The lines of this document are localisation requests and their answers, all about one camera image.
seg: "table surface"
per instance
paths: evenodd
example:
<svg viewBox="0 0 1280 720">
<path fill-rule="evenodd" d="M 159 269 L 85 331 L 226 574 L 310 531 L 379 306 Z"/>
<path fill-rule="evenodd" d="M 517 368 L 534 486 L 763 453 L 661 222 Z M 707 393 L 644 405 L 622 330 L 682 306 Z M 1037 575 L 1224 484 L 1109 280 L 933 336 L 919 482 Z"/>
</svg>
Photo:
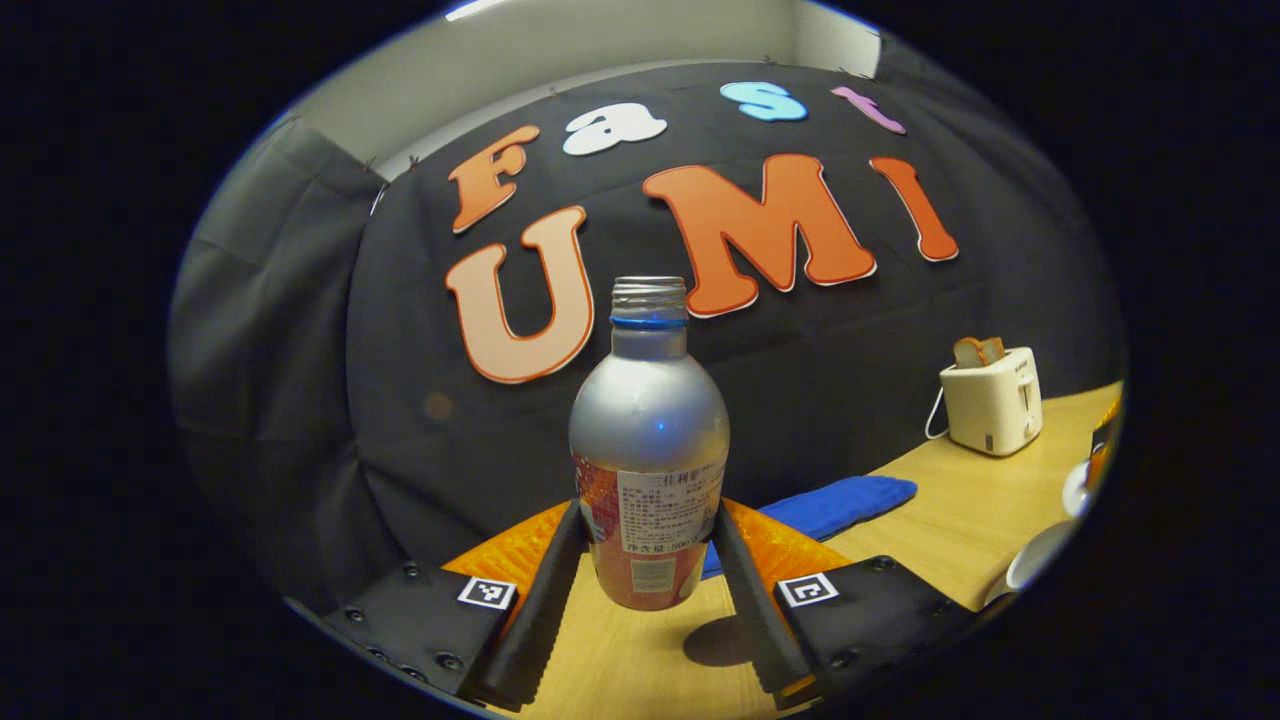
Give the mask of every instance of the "table surface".
<svg viewBox="0 0 1280 720">
<path fill-rule="evenodd" d="M 1010 457 L 989 457 L 947 438 L 928 441 L 868 475 L 919 486 L 914 498 L 859 523 L 826 544 L 856 562 L 891 555 L 970 610 L 1041 530 L 1066 520 L 1062 484 L 1085 460 L 1093 429 L 1120 383 L 1043 401 L 1044 428 Z M 749 662 L 713 667 L 685 655 L 698 628 L 733 615 L 723 575 L 703 580 L 660 612 L 614 605 L 584 553 L 538 700 L 521 719 L 772 719 L 780 712 Z"/>
</svg>

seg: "aluminum bottle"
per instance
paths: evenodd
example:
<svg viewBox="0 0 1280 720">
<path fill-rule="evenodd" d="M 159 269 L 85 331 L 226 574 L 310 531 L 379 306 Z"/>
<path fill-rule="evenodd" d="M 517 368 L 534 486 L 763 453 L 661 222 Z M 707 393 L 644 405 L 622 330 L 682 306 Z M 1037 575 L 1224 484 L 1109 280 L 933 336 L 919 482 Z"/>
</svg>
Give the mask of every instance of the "aluminum bottle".
<svg viewBox="0 0 1280 720">
<path fill-rule="evenodd" d="M 685 281 L 613 284 L 613 350 L 579 389 L 568 442 L 604 592 L 636 610 L 687 598 L 703 573 L 728 459 L 728 413 L 689 356 Z"/>
</svg>

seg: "white toaster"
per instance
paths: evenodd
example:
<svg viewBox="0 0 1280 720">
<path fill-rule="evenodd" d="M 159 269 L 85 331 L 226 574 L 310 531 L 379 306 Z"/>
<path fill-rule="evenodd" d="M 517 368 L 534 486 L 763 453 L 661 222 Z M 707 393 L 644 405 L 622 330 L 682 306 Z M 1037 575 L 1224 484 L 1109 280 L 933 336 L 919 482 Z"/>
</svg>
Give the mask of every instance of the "white toaster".
<svg viewBox="0 0 1280 720">
<path fill-rule="evenodd" d="M 1036 356 L 1029 347 L 1011 347 L 984 368 L 938 374 L 947 402 L 951 439 L 988 455 L 1006 456 L 1036 439 L 1044 427 Z"/>
</svg>

